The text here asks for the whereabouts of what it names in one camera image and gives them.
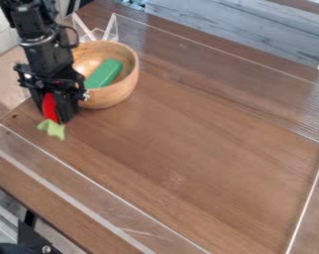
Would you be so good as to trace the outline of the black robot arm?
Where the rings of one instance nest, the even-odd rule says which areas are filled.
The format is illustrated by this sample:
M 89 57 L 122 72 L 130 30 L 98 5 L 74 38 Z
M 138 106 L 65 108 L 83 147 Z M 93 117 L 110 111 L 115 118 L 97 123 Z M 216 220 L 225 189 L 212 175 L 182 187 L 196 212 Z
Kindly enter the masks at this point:
M 29 89 L 41 113 L 54 98 L 55 120 L 67 123 L 87 99 L 83 76 L 74 69 L 78 32 L 57 22 L 55 0 L 0 0 L 0 10 L 17 31 L 26 63 L 15 63 L 19 85 Z

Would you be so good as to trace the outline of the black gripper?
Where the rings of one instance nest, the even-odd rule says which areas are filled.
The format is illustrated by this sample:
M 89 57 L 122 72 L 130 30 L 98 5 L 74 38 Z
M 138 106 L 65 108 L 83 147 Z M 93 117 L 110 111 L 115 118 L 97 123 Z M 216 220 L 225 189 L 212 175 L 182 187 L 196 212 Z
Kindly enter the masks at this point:
M 21 30 L 18 36 L 27 59 L 14 65 L 19 85 L 29 89 L 38 110 L 45 94 L 54 93 L 55 112 L 65 124 L 79 110 L 79 100 L 86 99 L 83 76 L 74 70 L 73 49 L 79 42 L 70 42 L 65 29 Z

